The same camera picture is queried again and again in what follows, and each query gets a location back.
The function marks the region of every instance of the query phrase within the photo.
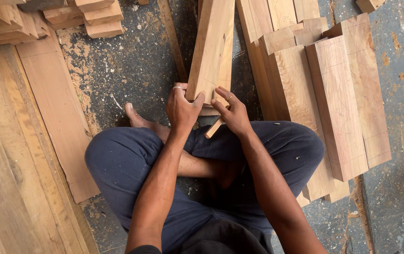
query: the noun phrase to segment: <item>concrete floor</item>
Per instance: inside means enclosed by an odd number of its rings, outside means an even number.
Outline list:
[[[361,13],[352,0],[318,2],[328,23]],[[178,81],[156,0],[146,6],[138,6],[136,0],[120,0],[120,5],[125,17],[123,36],[90,39],[83,27],[57,31],[93,135],[109,127],[128,126],[128,118],[119,107],[126,102],[132,102],[144,118],[168,125],[165,102],[173,83]],[[197,3],[170,0],[170,6],[189,73],[197,35]],[[356,183],[350,180],[350,189],[363,195],[363,206],[359,204],[358,208],[354,199],[344,198],[334,204],[319,199],[303,208],[329,253],[361,254],[372,250],[377,254],[404,254],[404,0],[388,1],[370,14],[370,20],[392,160],[372,168]],[[246,104],[250,120],[261,120],[253,84],[236,14],[232,91]],[[198,124],[211,124],[214,119],[200,117]],[[178,179],[178,186],[202,203],[209,202],[209,183],[203,179]],[[99,251],[123,253],[127,234],[103,197],[97,195],[81,205]],[[366,211],[364,220],[358,211]],[[369,228],[370,234],[365,234],[364,228]],[[273,245],[275,253],[283,253],[275,235]]]

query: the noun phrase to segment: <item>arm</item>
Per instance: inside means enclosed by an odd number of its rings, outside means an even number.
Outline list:
[[[216,93],[227,99],[230,111],[211,101],[235,133],[251,169],[255,193],[261,208],[276,231],[285,253],[327,253],[310,228],[301,207],[284,177],[250,125],[246,107],[226,89]]]
[[[176,85],[186,88],[185,84]],[[133,209],[125,253],[142,245],[153,245],[161,250],[161,231],[174,199],[183,146],[204,101],[204,92],[199,94],[193,103],[189,103],[181,88],[172,90],[166,105],[172,129],[166,145],[139,192]]]

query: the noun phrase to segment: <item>black shirt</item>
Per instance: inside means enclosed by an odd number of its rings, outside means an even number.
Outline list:
[[[273,254],[271,235],[235,222],[219,220],[206,224],[171,254]],[[128,254],[161,254],[152,245],[144,245]]]

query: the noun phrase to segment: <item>navy sweatpants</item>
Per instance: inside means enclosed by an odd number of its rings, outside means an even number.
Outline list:
[[[323,142],[300,124],[251,122],[287,184],[299,195],[324,155]],[[191,131],[184,149],[191,155],[227,161],[244,159],[239,139],[222,125],[211,139],[204,133],[209,126]],[[137,195],[157,159],[163,142],[147,128],[117,127],[97,134],[86,150],[86,164],[102,195],[126,229]],[[174,200],[162,232],[163,252],[172,251],[206,223],[228,219],[266,234],[273,228],[255,195],[249,167],[232,185],[218,195],[216,207],[207,207],[175,188]]]

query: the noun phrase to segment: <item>person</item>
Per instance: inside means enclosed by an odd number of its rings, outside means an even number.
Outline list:
[[[275,230],[285,253],[327,253],[296,196],[324,156],[318,136],[300,124],[249,122],[230,91],[230,104],[211,104],[225,121],[192,130],[205,93],[189,103],[176,83],[166,104],[172,128],[141,118],[127,103],[131,127],[97,134],[85,159],[102,195],[128,232],[126,254],[273,253]],[[191,201],[177,176],[209,178],[222,190],[213,207]]]

